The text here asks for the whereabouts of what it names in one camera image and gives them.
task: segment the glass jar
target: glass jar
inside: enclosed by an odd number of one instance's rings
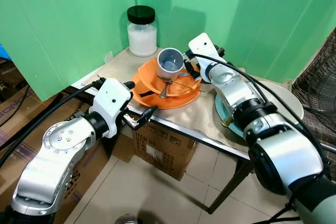
[[[138,57],[147,57],[156,51],[155,10],[144,5],[127,10],[128,41],[130,51]]]

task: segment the white powder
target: white powder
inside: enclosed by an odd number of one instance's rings
[[[147,57],[156,51],[156,27],[153,25],[136,25],[127,27],[131,52],[139,57]]]

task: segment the spoon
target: spoon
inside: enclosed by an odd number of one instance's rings
[[[162,90],[162,92],[159,94],[160,98],[166,98],[167,97],[167,87],[169,84],[171,84],[171,81],[165,81],[166,85],[164,86],[164,89]]]

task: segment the orange plate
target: orange plate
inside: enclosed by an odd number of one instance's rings
[[[142,83],[153,92],[160,94],[161,91],[164,89],[165,82],[161,80],[156,75],[156,65],[157,65],[156,58],[147,61],[144,65],[142,65],[139,69],[139,76]],[[177,83],[183,84],[185,86],[191,87],[196,89],[201,82],[201,79],[195,81],[191,75],[188,76],[179,76],[176,80]],[[172,83],[167,88],[167,96],[168,97],[177,97],[179,95],[188,94],[189,92],[193,91],[190,88],[184,87],[177,83]]]
[[[200,94],[200,92],[194,91],[180,97],[160,98],[158,94],[151,94],[147,95],[146,97],[140,97],[139,94],[146,93],[148,88],[142,83],[138,73],[135,74],[132,81],[135,83],[135,88],[132,89],[133,98],[137,102],[148,107],[157,105],[159,109],[178,108],[190,103],[191,101],[194,101]]]

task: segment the tiled floor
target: tiled floor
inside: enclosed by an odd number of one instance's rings
[[[235,164],[233,158],[199,144],[178,182],[136,156],[128,164],[112,157],[65,223],[114,224],[130,213],[144,224],[248,224],[283,208],[286,199],[263,189],[250,174],[212,215],[203,211],[200,205],[209,206],[217,197]]]

